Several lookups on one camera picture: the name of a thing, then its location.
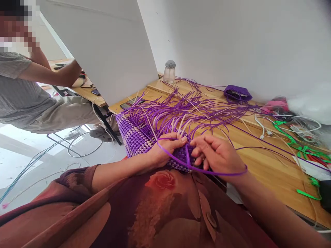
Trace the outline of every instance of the smartphone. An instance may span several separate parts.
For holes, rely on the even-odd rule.
[[[93,93],[94,95],[97,95],[97,96],[101,95],[98,90],[92,90],[91,93]]]
[[[120,107],[121,107],[122,109],[129,109],[129,108],[131,108],[131,106],[132,106],[132,104],[134,103],[135,100],[136,100],[136,97],[135,97],[134,99],[130,100],[130,101],[127,101],[126,103],[121,104]],[[141,99],[139,100],[138,104],[141,104],[141,103],[143,103],[144,101],[145,101],[145,100],[141,98]]]
[[[53,69],[54,70],[59,70],[59,69],[61,69],[61,68],[63,68],[64,66],[59,66],[59,67],[54,67]]]

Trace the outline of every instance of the shoe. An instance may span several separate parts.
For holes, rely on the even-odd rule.
[[[103,142],[112,142],[112,138],[103,128],[97,128],[90,131],[90,136],[92,138],[98,138]]]

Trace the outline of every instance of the hand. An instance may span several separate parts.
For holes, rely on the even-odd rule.
[[[159,144],[166,149],[169,153],[173,153],[175,149],[184,146],[187,142],[187,138],[184,136],[178,140],[172,140],[177,138],[177,133],[168,133],[161,135],[160,138],[171,138],[169,140],[162,139],[159,140]],[[151,160],[154,168],[161,168],[167,164],[170,157],[165,153],[158,144],[155,144],[149,152],[147,152],[148,158]]]
[[[245,171],[245,164],[241,160],[232,145],[213,135],[201,135],[193,139],[190,143],[195,146],[192,156],[196,158],[194,165],[203,163],[203,169],[212,168],[218,173],[238,173]],[[230,182],[233,178],[222,176],[222,179]]]

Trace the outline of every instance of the purple pouch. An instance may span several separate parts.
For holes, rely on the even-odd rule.
[[[248,102],[253,98],[246,88],[235,85],[228,85],[224,90],[224,96],[229,103]]]

